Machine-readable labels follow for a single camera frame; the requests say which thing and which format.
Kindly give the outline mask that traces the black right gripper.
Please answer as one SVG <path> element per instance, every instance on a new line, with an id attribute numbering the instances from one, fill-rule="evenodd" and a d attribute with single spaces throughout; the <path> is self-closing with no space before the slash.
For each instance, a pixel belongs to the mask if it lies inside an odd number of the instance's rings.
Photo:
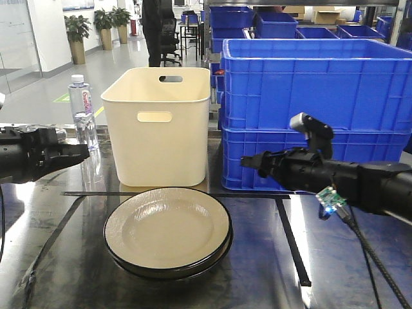
<path id="1" fill-rule="evenodd" d="M 317 193 L 333 185 L 333 177 L 326 171 L 323 155 L 302 147 L 242 156 L 241 166 L 260 168 L 262 177 L 272 177 L 289 191 Z"/>

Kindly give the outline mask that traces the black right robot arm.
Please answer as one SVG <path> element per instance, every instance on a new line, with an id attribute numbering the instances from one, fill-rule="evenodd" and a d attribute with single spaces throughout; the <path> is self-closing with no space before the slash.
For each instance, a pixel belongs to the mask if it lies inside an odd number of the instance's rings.
<path id="1" fill-rule="evenodd" d="M 411 223 L 411 166 L 398 162 L 343 162 L 294 147 L 243 156 L 241 166 L 271 177 L 289 191 L 318 193 L 332 186 L 349 205 Z"/>

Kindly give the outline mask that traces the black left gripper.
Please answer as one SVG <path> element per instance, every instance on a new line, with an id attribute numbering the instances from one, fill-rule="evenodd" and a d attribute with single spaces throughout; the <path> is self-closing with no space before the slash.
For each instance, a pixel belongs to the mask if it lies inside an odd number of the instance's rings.
<path id="1" fill-rule="evenodd" d="M 32 182 L 34 176 L 30 169 L 43 163 L 41 173 L 50 174 L 89 158 L 86 144 L 63 144 L 65 140 L 66 130 L 59 127 L 2 127 L 1 183 Z"/>

